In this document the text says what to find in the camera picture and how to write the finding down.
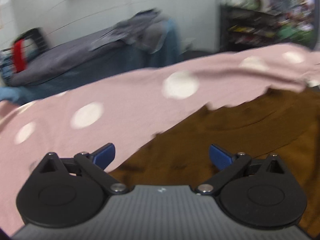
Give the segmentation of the brown knit sweater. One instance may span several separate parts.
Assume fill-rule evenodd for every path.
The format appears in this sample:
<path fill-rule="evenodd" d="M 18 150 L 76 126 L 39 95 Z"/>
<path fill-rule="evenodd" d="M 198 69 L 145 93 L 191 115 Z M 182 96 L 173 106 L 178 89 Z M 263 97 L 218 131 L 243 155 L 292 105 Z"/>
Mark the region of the brown knit sweater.
<path fill-rule="evenodd" d="M 236 107 L 203 106 L 156 135 L 111 175 L 127 186 L 196 187 L 217 172 L 209 159 L 212 144 L 252 158 L 278 154 L 308 198 L 300 226 L 312 236 L 319 233 L 319 93 L 269 88 Z"/>

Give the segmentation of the pink polka dot bedsheet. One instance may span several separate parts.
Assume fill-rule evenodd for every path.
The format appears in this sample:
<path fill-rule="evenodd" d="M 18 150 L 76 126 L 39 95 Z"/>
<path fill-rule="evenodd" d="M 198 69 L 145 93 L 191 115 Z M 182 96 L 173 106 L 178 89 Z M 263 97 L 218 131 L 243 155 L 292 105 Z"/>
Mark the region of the pink polka dot bedsheet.
<path fill-rule="evenodd" d="M 156 135 L 203 106 L 236 107 L 269 88 L 300 93 L 319 84 L 319 53 L 278 44 L 143 69 L 17 107 L 1 103 L 1 228 L 23 224 L 15 199 L 48 152 L 69 158 L 111 142 L 111 174 Z"/>

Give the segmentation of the blue blanket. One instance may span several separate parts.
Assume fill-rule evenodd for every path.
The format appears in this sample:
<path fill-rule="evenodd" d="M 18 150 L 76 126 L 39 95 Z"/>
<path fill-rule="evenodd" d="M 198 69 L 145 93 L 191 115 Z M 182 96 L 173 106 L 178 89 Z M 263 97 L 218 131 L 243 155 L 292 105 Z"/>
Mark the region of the blue blanket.
<path fill-rule="evenodd" d="M 1 87 L 0 101 L 8 101 L 20 106 L 28 103 L 23 91 L 16 87 Z"/>

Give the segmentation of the red and black chair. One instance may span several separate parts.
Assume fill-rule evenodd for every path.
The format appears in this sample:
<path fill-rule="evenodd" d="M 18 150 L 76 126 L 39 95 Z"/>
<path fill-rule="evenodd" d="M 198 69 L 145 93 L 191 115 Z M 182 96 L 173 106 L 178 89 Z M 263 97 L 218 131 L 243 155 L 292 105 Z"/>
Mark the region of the red and black chair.
<path fill-rule="evenodd" d="M 1 80 L 5 86 L 14 74 L 26 70 L 31 61 L 48 50 L 41 28 L 29 29 L 16 38 L 10 48 L 1 50 Z"/>

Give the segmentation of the black metal shelf rack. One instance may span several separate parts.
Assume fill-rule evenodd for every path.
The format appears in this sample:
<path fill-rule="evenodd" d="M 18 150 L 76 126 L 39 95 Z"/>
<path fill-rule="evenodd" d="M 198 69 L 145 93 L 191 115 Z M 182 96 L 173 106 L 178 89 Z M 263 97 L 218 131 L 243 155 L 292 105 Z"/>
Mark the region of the black metal shelf rack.
<path fill-rule="evenodd" d="M 219 17 L 219 51 L 243 51 L 279 43 L 313 50 L 319 33 L 319 12 L 262 12 L 216 0 Z"/>

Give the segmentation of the grey towel on bed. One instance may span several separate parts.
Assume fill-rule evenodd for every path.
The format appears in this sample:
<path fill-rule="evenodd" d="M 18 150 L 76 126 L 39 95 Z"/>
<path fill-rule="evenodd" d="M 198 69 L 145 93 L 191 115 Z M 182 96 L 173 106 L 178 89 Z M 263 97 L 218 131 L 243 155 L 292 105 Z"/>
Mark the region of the grey towel on bed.
<path fill-rule="evenodd" d="M 163 16 L 157 9 L 138 12 L 131 18 L 106 29 L 92 41 L 90 50 L 104 46 L 115 47 L 124 43 L 153 54 L 163 46 L 168 34 L 168 21 L 169 18 Z"/>

